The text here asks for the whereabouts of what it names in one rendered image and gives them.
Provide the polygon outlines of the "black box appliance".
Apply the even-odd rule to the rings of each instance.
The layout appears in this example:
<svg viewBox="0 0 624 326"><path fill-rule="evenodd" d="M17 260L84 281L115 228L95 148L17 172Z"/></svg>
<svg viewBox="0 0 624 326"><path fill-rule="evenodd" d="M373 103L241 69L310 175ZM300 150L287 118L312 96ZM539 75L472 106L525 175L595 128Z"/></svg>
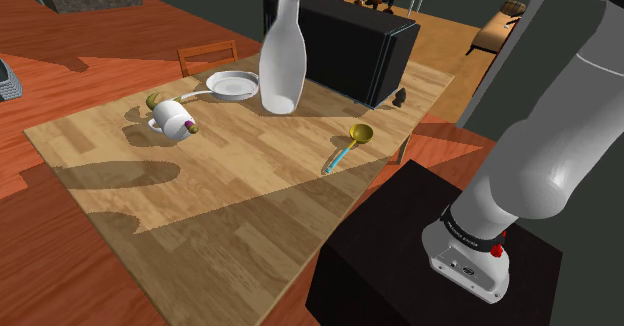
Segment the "black box appliance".
<svg viewBox="0 0 624 326"><path fill-rule="evenodd" d="M420 25L340 0L300 0L306 78L376 108L399 87Z"/></svg>

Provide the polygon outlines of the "black robot stand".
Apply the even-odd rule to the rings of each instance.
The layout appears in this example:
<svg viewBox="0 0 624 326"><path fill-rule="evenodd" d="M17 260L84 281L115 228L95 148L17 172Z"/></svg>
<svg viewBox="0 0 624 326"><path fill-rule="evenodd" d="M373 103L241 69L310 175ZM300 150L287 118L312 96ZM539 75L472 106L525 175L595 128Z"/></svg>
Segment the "black robot stand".
<svg viewBox="0 0 624 326"><path fill-rule="evenodd" d="M436 273L421 242L460 189L406 162L322 246L306 307L321 326L549 326L562 253L507 230L510 286L488 304Z"/></svg>

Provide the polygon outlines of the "wooden chair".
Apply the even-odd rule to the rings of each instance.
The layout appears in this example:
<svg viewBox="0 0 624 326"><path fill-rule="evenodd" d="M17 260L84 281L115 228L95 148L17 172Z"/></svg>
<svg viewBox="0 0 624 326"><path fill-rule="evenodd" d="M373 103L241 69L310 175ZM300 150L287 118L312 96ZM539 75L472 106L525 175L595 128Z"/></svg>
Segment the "wooden chair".
<svg viewBox="0 0 624 326"><path fill-rule="evenodd" d="M183 77L198 74L238 60L234 40L215 42L177 51Z"/></svg>

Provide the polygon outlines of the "grey basket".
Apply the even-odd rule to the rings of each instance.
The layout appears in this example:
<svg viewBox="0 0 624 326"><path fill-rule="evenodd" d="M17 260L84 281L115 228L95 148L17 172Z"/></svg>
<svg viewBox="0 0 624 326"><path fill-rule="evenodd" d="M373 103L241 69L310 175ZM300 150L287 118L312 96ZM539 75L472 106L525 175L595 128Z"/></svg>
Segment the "grey basket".
<svg viewBox="0 0 624 326"><path fill-rule="evenodd" d="M0 58L0 102L20 98L23 94L22 84L10 68L10 66Z"/></svg>

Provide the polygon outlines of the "wooden table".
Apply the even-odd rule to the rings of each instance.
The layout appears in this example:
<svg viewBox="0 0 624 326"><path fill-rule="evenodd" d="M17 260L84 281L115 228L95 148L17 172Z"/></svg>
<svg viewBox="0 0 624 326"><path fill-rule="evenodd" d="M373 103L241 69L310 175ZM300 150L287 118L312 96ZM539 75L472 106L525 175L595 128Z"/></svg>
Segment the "wooden table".
<svg viewBox="0 0 624 326"><path fill-rule="evenodd" d="M405 103L376 109L309 81L286 116L188 98L180 142L144 93L25 134L170 326L258 326L450 80L409 62ZM372 139L326 174L355 124Z"/></svg>

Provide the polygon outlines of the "tan sofa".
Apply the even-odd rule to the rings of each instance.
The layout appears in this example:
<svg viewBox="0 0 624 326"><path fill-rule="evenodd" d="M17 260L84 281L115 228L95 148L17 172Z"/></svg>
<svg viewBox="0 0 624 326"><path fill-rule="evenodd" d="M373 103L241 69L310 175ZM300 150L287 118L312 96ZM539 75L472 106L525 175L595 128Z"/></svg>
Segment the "tan sofa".
<svg viewBox="0 0 624 326"><path fill-rule="evenodd" d="M505 1L498 12L476 34L466 54L469 55L475 49L497 54L525 10L526 5L522 2Z"/></svg>

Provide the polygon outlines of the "white mug with horns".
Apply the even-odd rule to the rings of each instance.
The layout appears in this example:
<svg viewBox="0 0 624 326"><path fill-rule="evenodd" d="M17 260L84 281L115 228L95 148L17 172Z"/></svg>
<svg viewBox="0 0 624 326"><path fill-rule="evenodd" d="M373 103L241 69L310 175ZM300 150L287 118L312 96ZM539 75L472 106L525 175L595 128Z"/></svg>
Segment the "white mug with horns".
<svg viewBox="0 0 624 326"><path fill-rule="evenodd" d="M181 104L187 94L161 102L156 102L157 96L158 92L146 98L146 106L152 111L152 119L148 121L148 126L152 131L174 141L184 140L199 132L194 118Z"/></svg>

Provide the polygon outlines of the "white frying pan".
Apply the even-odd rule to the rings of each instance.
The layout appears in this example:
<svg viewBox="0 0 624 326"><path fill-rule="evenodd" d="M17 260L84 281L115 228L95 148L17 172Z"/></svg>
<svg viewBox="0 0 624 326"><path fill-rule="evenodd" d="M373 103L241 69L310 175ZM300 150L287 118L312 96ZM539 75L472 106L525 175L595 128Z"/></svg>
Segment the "white frying pan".
<svg viewBox="0 0 624 326"><path fill-rule="evenodd" d="M175 101L210 94L222 101L242 101L255 96L259 90L259 78L252 72L222 71L211 75L205 82L206 89L180 95Z"/></svg>

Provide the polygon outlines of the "white glass bottle vase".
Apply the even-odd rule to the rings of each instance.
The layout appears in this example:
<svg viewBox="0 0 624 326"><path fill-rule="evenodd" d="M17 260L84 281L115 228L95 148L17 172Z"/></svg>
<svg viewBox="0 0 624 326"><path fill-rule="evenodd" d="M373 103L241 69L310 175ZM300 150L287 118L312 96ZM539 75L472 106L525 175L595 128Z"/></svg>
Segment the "white glass bottle vase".
<svg viewBox="0 0 624 326"><path fill-rule="evenodd" d="M300 0L278 0L277 17L265 36L259 60L262 106L278 115L292 113L307 71L304 37L298 24Z"/></svg>

